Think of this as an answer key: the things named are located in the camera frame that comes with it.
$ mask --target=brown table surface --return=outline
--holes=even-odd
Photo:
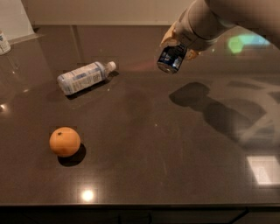
[[[279,50],[234,54],[250,34],[235,28],[170,75],[156,64],[167,28],[40,26],[0,56],[0,206],[280,201]],[[109,81],[63,95],[58,75],[111,60]],[[60,126],[81,136],[72,160],[49,148]]]

